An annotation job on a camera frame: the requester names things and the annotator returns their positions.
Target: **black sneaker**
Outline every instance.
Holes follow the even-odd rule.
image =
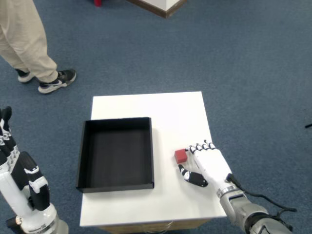
[[[21,83],[27,83],[29,82],[32,78],[34,78],[35,76],[33,74],[31,74],[30,72],[23,72],[19,69],[15,69],[18,72],[18,80]]]
[[[61,87],[67,87],[76,79],[76,71],[66,70],[58,72],[58,78],[50,83],[42,83],[40,82],[38,91],[42,94],[48,94],[53,92]]]

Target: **black tray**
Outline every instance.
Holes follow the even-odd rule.
[[[85,121],[78,190],[93,193],[153,187],[151,118]]]

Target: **white table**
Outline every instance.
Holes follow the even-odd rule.
[[[211,140],[201,92],[101,96],[91,119],[151,117],[155,188],[83,194],[80,225],[110,226],[211,219],[225,213],[210,186],[183,180],[174,152]],[[184,164],[197,171],[190,158]]]

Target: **khaki pants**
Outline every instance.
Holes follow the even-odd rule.
[[[30,71],[42,82],[57,78],[33,0],[0,0],[0,55],[13,68]]]

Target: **person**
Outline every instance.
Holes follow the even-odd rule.
[[[18,80],[39,80],[38,91],[47,94],[71,84],[73,69],[57,71],[47,54],[45,31],[33,0],[0,0],[0,55],[18,73]]]

